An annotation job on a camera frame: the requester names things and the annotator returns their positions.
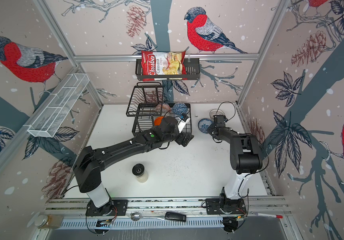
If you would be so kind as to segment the white brown lattice bowl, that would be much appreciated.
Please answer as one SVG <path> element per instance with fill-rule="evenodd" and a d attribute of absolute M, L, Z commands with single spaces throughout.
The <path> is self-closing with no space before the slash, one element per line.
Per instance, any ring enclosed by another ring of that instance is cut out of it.
<path fill-rule="evenodd" d="M 209 115 L 210 115 L 210 118 L 213 119 L 214 116 L 216 116 L 216 115 L 225 116 L 225 113 L 224 113 L 224 111 L 222 111 L 220 109 L 219 110 L 218 109 L 213 109 L 213 110 L 210 110 Z"/>

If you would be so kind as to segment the black wire dish rack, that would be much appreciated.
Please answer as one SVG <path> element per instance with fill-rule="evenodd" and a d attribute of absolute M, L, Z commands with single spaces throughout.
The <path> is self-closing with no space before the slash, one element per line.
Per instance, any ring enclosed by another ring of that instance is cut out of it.
<path fill-rule="evenodd" d="M 158 104 L 169 104 L 171 110 L 166 114 L 158 114 L 155 108 Z M 134 123 L 132 134 L 137 134 L 154 127 L 154 120 L 158 117 L 173 117 L 178 122 L 180 117 L 175 117 L 172 113 L 172 107 L 175 103 L 169 103 L 164 99 L 164 88 L 159 82 L 137 83 L 130 96 L 130 102 L 127 107 L 127 117 L 133 117 Z M 189 108 L 188 117 L 191 116 L 191 105 L 184 103 Z"/>

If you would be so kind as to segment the blue floral bowl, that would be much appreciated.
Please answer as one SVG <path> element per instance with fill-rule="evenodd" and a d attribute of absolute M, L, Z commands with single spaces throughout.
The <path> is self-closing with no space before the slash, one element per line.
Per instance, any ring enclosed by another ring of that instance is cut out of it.
<path fill-rule="evenodd" d="M 209 127 L 213 124 L 213 121 L 211 119 L 201 119 L 198 122 L 198 129 L 204 133 L 207 134 L 208 133 L 208 129 Z"/>

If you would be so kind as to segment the blue geometric patterned bowl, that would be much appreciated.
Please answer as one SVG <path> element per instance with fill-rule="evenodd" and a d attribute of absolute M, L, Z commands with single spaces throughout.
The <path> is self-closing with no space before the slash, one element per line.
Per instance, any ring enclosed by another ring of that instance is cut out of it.
<path fill-rule="evenodd" d="M 175 103 L 172 107 L 172 113 L 175 117 L 181 117 L 183 114 L 189 113 L 189 108 L 184 103 Z"/>

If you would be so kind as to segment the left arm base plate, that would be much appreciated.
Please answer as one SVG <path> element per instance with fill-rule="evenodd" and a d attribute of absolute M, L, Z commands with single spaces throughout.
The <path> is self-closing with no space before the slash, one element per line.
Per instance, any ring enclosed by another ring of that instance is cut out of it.
<path fill-rule="evenodd" d="M 125 216 L 128 206 L 128 200 L 110 200 L 100 208 L 97 208 L 93 201 L 87 204 L 87 217 L 105 217 L 105 216 Z"/>

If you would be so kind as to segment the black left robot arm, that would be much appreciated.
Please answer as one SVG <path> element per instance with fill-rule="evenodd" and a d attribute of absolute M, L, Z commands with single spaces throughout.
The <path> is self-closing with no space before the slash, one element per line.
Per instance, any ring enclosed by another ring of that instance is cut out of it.
<path fill-rule="evenodd" d="M 73 167 L 79 191 L 87 194 L 96 208 L 108 207 L 111 197 L 102 183 L 101 172 L 126 158 L 161 149 L 164 143 L 176 142 L 186 147 L 194 137 L 183 132 L 190 120 L 186 114 L 179 120 L 164 117 L 160 125 L 145 130 L 130 140 L 100 149 L 85 147 Z"/>

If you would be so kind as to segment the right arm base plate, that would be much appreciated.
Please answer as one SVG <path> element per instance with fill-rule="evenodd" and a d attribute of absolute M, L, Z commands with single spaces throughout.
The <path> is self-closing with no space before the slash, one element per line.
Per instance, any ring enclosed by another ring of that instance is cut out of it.
<path fill-rule="evenodd" d="M 243 199 L 226 199 L 220 203 L 220 199 L 205 199 L 207 215 L 246 215 L 247 206 Z"/>

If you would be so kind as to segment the red patterned bowl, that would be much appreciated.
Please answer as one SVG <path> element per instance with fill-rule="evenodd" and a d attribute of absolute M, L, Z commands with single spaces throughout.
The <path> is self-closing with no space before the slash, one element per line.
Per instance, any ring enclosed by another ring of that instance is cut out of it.
<path fill-rule="evenodd" d="M 158 114 L 166 114 L 171 110 L 171 107 L 169 104 L 163 103 L 163 104 L 158 104 L 155 108 L 156 113 Z"/>

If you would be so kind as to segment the orange plastic bowl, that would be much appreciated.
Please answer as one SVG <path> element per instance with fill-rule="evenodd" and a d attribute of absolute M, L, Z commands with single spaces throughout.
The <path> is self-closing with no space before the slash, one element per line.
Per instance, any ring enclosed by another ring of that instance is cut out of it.
<path fill-rule="evenodd" d="M 154 125 L 155 125 L 155 126 L 159 126 L 159 125 L 161 124 L 163 118 L 164 118 L 164 117 L 158 117 L 158 118 L 156 118 L 156 119 L 154 120 Z"/>

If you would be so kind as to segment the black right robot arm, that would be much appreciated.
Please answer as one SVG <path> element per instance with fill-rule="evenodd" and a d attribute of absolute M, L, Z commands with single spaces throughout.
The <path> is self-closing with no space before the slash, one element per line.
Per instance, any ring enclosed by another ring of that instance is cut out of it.
<path fill-rule="evenodd" d="M 234 170 L 230 180 L 220 193 L 220 209 L 230 214 L 234 209 L 241 209 L 249 178 L 263 167 L 260 143 L 254 135 L 241 134 L 226 126 L 228 119 L 224 115 L 215 115 L 214 122 L 207 133 L 216 143 L 226 142 L 230 145 L 230 163 Z"/>

